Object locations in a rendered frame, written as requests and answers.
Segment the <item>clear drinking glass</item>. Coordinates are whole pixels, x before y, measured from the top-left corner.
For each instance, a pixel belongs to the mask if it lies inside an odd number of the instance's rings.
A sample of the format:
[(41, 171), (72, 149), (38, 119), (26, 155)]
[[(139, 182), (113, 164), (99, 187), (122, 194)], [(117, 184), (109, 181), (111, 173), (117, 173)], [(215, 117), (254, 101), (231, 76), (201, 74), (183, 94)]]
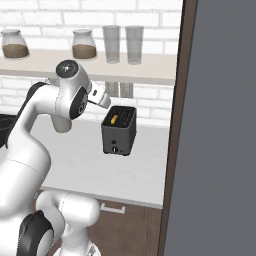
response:
[(131, 65), (140, 64), (142, 59), (144, 27), (127, 26), (125, 31), (128, 63)]
[(103, 28), (106, 61), (116, 64), (120, 61), (120, 27), (105, 25)]

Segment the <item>brown side panel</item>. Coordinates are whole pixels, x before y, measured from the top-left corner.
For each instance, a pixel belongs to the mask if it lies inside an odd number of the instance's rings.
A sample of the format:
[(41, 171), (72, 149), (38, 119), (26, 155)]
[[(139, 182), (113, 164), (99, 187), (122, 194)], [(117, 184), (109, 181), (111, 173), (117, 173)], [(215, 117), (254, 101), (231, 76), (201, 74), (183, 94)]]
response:
[(198, 0), (183, 0), (157, 256), (164, 256)]

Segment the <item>brown drawer front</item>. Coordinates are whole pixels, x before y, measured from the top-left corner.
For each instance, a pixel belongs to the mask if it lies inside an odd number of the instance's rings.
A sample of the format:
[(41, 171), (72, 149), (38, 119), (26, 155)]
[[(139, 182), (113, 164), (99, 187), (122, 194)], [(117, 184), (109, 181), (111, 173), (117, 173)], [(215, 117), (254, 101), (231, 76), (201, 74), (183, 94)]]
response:
[(101, 211), (88, 230), (102, 256), (157, 256), (161, 209), (99, 199), (107, 207), (126, 207), (125, 214)]

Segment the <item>beige wall shelf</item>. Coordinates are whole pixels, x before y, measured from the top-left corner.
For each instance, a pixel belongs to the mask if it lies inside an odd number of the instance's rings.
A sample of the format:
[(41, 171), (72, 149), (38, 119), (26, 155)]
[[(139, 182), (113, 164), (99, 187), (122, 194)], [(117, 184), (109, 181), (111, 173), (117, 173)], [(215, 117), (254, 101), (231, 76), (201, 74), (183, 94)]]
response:
[[(59, 62), (71, 59), (66, 50), (33, 49), (24, 59), (6, 59), (0, 56), (0, 75), (55, 78)], [(175, 55), (143, 54), (142, 62), (130, 65), (127, 55), (120, 54), (120, 62), (109, 64), (105, 54), (99, 52), (96, 59), (79, 60), (89, 78), (94, 81), (173, 85), (176, 77)]]

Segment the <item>glass jar with brown contents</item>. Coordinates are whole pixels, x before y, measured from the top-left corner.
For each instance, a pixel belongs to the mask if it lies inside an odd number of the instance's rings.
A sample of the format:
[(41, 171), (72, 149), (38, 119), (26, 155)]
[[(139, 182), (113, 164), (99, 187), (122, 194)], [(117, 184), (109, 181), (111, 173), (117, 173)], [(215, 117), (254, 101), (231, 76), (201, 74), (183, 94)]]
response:
[(76, 29), (73, 31), (73, 57), (76, 59), (94, 59), (97, 56), (96, 44), (91, 29)]
[(2, 30), (0, 34), (5, 58), (20, 59), (29, 56), (29, 49), (19, 29)]

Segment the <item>grey fridge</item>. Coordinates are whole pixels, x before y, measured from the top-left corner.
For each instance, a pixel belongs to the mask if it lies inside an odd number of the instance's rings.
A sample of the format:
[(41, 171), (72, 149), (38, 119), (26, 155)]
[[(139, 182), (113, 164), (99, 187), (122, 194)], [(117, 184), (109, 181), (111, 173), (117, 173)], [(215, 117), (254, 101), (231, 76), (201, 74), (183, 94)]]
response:
[(198, 0), (164, 256), (256, 256), (256, 0)]

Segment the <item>dark grey toaster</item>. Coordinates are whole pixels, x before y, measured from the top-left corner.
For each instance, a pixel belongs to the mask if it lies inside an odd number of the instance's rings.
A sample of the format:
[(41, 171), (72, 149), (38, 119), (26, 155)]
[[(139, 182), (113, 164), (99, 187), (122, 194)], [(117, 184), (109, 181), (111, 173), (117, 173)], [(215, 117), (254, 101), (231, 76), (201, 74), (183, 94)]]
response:
[[(115, 124), (111, 124), (114, 115), (118, 115)], [(128, 156), (131, 153), (136, 136), (135, 107), (112, 106), (101, 123), (103, 152), (105, 154), (116, 154)]]

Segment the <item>grey wall outlet plate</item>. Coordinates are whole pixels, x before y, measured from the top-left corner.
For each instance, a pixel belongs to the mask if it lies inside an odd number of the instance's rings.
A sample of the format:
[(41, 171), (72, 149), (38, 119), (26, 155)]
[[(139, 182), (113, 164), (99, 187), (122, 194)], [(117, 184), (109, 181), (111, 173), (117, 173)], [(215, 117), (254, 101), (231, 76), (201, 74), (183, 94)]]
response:
[(133, 98), (133, 84), (121, 83), (120, 84), (120, 97), (121, 98)]
[(117, 82), (106, 82), (105, 83), (106, 92), (110, 97), (118, 97), (119, 89)]

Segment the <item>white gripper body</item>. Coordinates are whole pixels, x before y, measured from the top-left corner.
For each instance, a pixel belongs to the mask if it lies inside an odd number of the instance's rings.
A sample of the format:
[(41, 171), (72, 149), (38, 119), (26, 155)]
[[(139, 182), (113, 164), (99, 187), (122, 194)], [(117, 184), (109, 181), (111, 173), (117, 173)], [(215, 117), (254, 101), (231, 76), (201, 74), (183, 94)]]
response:
[(98, 95), (97, 105), (105, 109), (109, 108), (109, 106), (111, 105), (111, 99), (106, 92), (101, 92)]

